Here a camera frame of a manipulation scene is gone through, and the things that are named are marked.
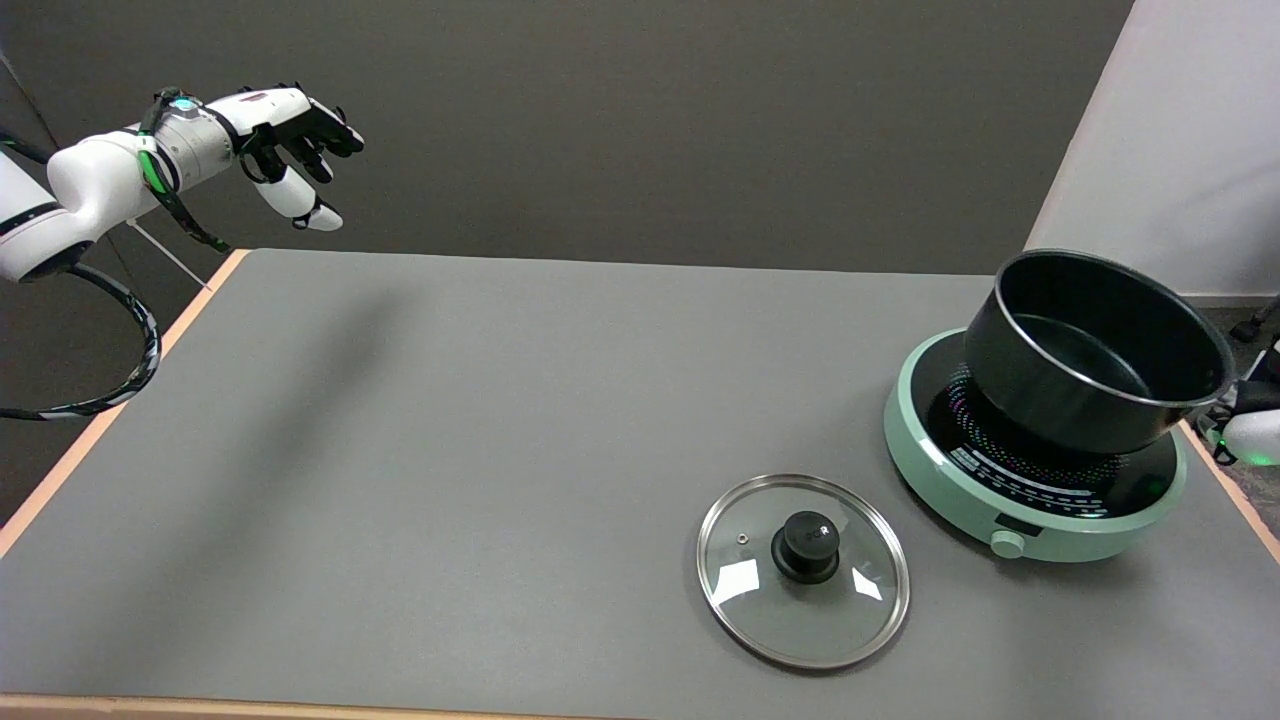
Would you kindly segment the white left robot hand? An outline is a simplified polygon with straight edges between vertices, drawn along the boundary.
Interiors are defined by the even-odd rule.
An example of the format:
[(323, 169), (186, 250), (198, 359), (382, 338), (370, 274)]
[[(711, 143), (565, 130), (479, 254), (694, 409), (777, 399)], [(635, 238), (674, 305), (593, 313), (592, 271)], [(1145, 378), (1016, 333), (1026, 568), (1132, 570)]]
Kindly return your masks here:
[(365, 150), (364, 136), (340, 108), (328, 108), (297, 86), (246, 91), (233, 97), (229, 118), (243, 140), (242, 172), (259, 196), (300, 231), (333, 232), (344, 222), (315, 184), (333, 182), (328, 156)]

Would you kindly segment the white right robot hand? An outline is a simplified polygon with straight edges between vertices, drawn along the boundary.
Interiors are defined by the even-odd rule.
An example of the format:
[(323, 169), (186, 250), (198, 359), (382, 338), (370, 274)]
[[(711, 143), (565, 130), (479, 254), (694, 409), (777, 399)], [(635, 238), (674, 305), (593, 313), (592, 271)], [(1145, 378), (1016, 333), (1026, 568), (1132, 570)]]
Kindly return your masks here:
[(1279, 465), (1279, 338), (1193, 424), (1221, 466)]

